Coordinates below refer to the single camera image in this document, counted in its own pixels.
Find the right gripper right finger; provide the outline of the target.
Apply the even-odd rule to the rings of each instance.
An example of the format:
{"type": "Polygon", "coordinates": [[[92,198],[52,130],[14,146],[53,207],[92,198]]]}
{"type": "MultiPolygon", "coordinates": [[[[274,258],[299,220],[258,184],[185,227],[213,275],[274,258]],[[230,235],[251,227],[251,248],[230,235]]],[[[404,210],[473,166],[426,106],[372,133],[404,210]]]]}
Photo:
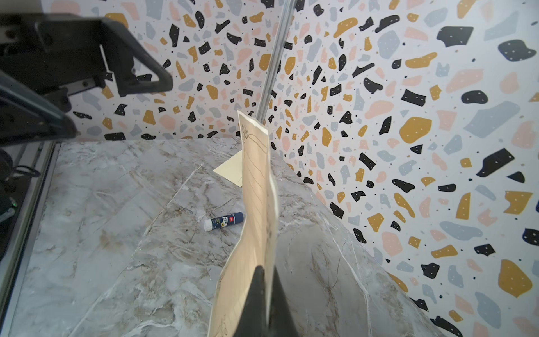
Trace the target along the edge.
{"type": "Polygon", "coordinates": [[[268,336],[271,337],[299,337],[298,330],[286,299],[284,288],[275,268],[272,283],[272,296],[270,301],[268,336]]]}

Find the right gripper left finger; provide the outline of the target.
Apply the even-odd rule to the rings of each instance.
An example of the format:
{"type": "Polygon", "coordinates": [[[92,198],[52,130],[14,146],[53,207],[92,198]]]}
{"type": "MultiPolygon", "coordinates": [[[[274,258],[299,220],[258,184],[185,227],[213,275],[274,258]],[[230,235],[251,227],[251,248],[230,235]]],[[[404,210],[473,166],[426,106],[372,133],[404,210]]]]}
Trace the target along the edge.
{"type": "Polygon", "coordinates": [[[253,273],[244,308],[233,337],[266,336],[265,271],[257,266],[253,273]]]}

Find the cream yellow envelope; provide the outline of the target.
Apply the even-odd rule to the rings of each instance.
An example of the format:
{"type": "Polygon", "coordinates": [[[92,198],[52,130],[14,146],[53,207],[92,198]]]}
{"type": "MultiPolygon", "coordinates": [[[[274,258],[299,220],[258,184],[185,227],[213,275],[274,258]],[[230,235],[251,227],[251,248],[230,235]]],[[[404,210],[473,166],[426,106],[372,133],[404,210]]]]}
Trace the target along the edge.
{"type": "Polygon", "coordinates": [[[219,167],[215,168],[213,172],[241,188],[243,176],[243,151],[240,150],[219,167]]]}

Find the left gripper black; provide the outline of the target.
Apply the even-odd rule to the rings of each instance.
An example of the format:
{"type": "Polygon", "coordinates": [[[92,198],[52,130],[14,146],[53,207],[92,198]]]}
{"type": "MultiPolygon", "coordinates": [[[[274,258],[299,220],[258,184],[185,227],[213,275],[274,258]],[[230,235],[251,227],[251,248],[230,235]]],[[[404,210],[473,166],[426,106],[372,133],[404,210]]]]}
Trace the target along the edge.
{"type": "Polygon", "coordinates": [[[120,22],[74,14],[1,15],[1,146],[72,139],[70,96],[170,91],[172,76],[120,22]]]}

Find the beige letter with ornate border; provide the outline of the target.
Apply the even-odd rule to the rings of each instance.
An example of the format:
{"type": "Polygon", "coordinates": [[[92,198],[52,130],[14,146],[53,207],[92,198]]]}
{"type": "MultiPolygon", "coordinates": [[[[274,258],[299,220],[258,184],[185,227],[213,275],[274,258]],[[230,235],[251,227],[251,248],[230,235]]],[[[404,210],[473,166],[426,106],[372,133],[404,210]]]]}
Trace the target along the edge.
{"type": "Polygon", "coordinates": [[[268,130],[238,113],[242,144],[242,190],[246,210],[240,239],[216,286],[209,336],[232,336],[240,323],[255,271],[262,270],[263,320],[270,317],[279,223],[278,195],[271,167],[268,130]]]}

